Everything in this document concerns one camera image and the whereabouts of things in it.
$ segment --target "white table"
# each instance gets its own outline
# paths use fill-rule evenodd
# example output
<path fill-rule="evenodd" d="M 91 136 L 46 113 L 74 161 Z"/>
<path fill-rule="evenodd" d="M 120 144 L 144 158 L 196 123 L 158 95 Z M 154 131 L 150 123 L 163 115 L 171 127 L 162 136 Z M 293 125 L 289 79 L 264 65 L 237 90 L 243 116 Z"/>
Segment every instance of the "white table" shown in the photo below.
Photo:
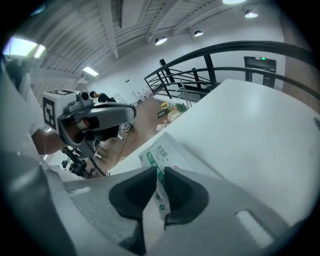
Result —
<path fill-rule="evenodd" d="M 140 168 L 138 155 L 163 132 L 278 212 L 305 218 L 319 187 L 320 116 L 280 91 L 227 79 L 110 170 Z"/>

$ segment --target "brown wall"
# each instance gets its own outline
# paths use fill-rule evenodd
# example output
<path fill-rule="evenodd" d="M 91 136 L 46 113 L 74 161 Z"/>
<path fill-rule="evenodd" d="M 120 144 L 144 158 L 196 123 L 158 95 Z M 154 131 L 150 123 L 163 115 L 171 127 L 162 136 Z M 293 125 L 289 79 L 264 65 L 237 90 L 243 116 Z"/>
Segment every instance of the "brown wall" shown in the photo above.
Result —
<path fill-rule="evenodd" d="M 304 36 L 300 33 L 299 29 L 284 13 L 281 13 L 280 15 L 280 23 L 282 26 L 285 43 L 295 45 L 309 51 L 311 50 Z M 285 76 L 296 80 L 304 84 L 305 86 L 312 88 L 314 91 L 320 93 L 319 72 L 315 68 L 302 61 L 291 57 L 286 57 Z M 315 99 L 304 90 L 284 82 L 282 91 L 305 103 L 320 114 L 320 101 Z"/>

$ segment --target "ceiling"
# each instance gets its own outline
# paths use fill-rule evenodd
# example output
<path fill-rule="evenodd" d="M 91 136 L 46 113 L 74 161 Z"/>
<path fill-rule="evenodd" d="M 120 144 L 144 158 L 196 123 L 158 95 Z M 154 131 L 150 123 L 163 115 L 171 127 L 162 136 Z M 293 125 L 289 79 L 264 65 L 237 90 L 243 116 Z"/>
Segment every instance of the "ceiling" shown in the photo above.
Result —
<path fill-rule="evenodd" d="M 222 12 L 270 2 L 247 0 L 226 5 L 222 0 L 50 0 L 45 2 L 44 11 L 31 16 L 16 35 L 46 48 L 30 69 L 32 90 L 42 104 L 42 92 L 89 83 L 94 77 L 83 68 L 89 66 L 101 74 L 110 63 L 143 44 L 154 43 L 157 34 L 187 33 L 187 29 Z"/>

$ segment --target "white marker cube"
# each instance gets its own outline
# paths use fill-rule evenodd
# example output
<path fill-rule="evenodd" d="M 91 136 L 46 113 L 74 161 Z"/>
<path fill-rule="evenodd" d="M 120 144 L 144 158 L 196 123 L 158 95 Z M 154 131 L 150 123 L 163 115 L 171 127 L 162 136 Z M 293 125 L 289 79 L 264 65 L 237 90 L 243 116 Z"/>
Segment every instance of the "white marker cube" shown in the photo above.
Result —
<path fill-rule="evenodd" d="M 65 108 L 70 102 L 77 100 L 78 92 L 76 90 L 59 89 L 42 93 L 44 122 L 57 134 L 59 134 L 58 117 L 64 114 Z"/>

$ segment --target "person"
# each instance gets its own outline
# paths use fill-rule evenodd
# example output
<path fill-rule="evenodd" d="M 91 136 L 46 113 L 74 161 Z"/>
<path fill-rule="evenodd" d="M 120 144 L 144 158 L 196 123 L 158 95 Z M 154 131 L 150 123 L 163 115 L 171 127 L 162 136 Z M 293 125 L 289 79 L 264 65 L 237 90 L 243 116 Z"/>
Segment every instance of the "person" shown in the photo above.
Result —
<path fill-rule="evenodd" d="M 105 93 L 96 93 L 94 90 L 90 92 L 90 97 L 94 99 L 98 99 L 98 102 L 116 102 L 116 100 L 112 97 L 109 98 Z"/>
<path fill-rule="evenodd" d="M 98 102 L 116 102 L 114 97 L 109 98 L 105 93 L 97 93 L 94 90 L 90 92 L 90 97 L 93 99 L 98 99 Z M 125 122 L 121 125 L 123 129 L 128 132 L 134 125 L 129 122 Z"/>
<path fill-rule="evenodd" d="M 45 127 L 43 112 L 31 90 L 31 80 L 29 76 L 30 56 L 33 56 L 36 50 L 37 48 L 35 47 L 35 49 L 21 61 L 21 64 L 19 64 L 17 59 L 9 61 L 6 64 L 6 72 L 19 94 L 32 109 L 34 122 L 31 125 L 29 133 L 39 155 L 51 155 L 63 149 L 66 145 L 53 130 L 43 130 Z M 72 124 L 67 127 L 67 132 L 72 139 L 75 139 L 80 129 L 77 124 Z"/>

